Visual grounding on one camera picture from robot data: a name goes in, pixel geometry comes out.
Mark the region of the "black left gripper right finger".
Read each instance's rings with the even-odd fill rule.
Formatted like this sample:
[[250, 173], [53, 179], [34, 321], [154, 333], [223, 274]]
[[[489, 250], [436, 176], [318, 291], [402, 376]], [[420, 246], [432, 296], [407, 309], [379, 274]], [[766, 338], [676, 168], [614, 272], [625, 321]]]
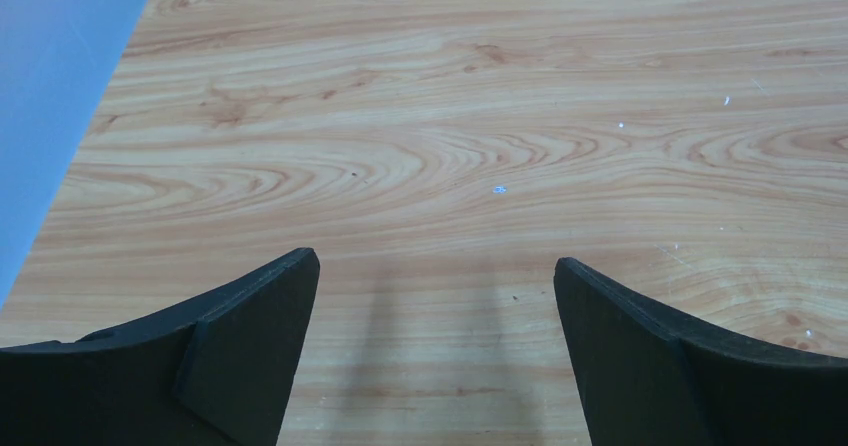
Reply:
[[595, 445], [843, 445], [847, 362], [713, 325], [573, 258], [553, 278]]

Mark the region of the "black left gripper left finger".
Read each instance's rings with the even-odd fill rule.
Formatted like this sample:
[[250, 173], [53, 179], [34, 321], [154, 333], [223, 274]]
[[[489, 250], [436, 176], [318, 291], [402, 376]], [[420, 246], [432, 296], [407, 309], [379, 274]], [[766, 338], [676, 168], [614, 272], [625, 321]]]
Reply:
[[316, 298], [310, 248], [163, 310], [1, 351], [5, 445], [273, 445]]

